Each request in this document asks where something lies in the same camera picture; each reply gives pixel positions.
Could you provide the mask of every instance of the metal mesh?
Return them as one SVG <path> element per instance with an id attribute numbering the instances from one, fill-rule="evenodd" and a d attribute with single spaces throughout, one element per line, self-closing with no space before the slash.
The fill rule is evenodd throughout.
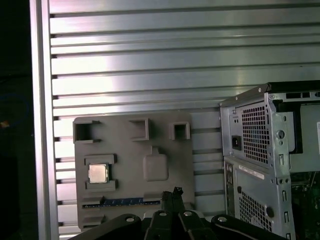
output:
<path id="1" fill-rule="evenodd" d="M 265 207 L 242 192 L 239 198 L 240 202 L 240 219 L 249 224 L 272 232 L 272 223 L 266 218 Z"/>
<path id="2" fill-rule="evenodd" d="M 268 164 L 267 146 L 270 145 L 269 116 L 264 106 L 248 108 L 242 112 L 243 149 L 249 159 Z"/>

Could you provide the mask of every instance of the computer case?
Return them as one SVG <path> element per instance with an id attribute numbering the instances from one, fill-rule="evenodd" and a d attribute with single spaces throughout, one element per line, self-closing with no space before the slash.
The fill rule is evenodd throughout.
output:
<path id="1" fill-rule="evenodd" d="M 220 103 L 229 215 L 320 239 L 320 81 L 270 82 Z"/>

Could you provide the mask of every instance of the slotted aluminum panel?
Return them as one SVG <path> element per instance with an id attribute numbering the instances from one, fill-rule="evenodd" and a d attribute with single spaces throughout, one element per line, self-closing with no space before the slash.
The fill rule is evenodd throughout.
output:
<path id="1" fill-rule="evenodd" d="M 77 227 L 72 121 L 192 114 L 196 208 L 225 210 L 218 103 L 319 79 L 319 0 L 30 0 L 39 239 Z"/>

